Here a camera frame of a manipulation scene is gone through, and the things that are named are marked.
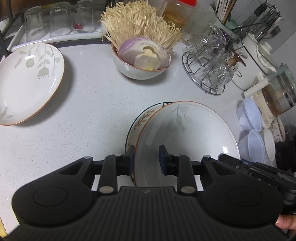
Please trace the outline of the person's right hand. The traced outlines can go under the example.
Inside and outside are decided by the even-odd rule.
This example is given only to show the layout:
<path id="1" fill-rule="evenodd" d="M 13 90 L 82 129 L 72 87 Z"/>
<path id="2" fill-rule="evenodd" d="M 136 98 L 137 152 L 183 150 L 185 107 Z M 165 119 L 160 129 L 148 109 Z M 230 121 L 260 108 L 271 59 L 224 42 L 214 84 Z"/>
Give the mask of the person's right hand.
<path id="1" fill-rule="evenodd" d="M 282 230 L 296 231 L 296 215 L 279 215 L 275 225 Z"/>

